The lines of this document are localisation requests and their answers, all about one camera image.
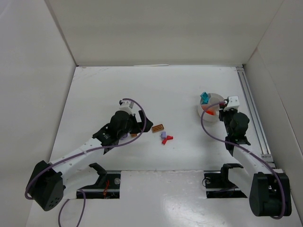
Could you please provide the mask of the tan lego plate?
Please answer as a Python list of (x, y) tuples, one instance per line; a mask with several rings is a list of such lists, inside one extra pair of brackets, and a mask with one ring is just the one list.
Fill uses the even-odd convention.
[(160, 132), (164, 130), (163, 124), (155, 125), (151, 128), (153, 133)]

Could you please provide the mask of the lavender lego brick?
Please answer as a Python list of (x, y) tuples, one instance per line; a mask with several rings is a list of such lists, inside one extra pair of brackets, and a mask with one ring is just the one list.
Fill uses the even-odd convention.
[(162, 140), (166, 139), (166, 137), (167, 137), (166, 132), (163, 131), (163, 132), (161, 133), (160, 137), (161, 137)]

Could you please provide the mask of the orange curved lego piece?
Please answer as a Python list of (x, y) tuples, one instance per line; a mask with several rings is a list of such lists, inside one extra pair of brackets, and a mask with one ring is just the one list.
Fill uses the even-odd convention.
[(207, 110), (205, 110), (205, 112), (208, 115), (216, 116), (216, 111), (214, 109), (207, 109)]

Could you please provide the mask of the large teal lego brick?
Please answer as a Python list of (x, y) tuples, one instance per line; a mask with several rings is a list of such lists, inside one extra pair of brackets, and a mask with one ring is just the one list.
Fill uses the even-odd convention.
[(200, 99), (200, 104), (201, 105), (205, 105), (205, 104), (208, 104), (209, 102), (209, 94), (207, 92), (203, 92), (201, 95), (200, 95), (201, 99)]

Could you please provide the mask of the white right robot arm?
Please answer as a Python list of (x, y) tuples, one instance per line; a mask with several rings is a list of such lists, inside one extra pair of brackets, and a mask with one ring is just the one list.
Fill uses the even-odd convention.
[(257, 217), (280, 219), (292, 213), (289, 178), (277, 173), (261, 155), (249, 151), (246, 136), (249, 118), (235, 108), (220, 105), (219, 120), (224, 123), (227, 136), (223, 140), (231, 156), (239, 164), (225, 164), (226, 181), (236, 185), (249, 199), (252, 213)]

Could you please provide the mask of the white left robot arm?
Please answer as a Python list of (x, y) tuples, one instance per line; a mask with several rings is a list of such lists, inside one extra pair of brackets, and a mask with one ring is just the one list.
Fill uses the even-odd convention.
[(26, 186), (25, 197), (34, 200), (43, 211), (50, 211), (63, 197), (88, 185), (102, 185), (107, 175), (98, 164), (99, 159), (113, 148), (121, 146), (121, 138), (127, 134), (149, 132), (151, 122), (140, 110), (141, 121), (130, 110), (118, 110), (110, 122), (76, 150), (47, 163), (38, 162)]

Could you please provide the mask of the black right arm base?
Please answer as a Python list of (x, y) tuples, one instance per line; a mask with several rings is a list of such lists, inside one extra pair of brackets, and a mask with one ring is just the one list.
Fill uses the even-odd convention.
[(243, 168), (241, 164), (223, 164), (220, 171), (204, 171), (202, 185), (207, 199), (247, 198), (247, 196), (228, 179), (230, 169)]

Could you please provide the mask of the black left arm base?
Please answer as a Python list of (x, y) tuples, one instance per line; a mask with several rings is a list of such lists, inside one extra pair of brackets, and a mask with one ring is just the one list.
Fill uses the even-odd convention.
[(91, 184), (85, 184), (81, 189), (87, 199), (119, 199), (121, 171), (107, 171), (98, 163), (89, 165), (89, 170), (98, 175)]

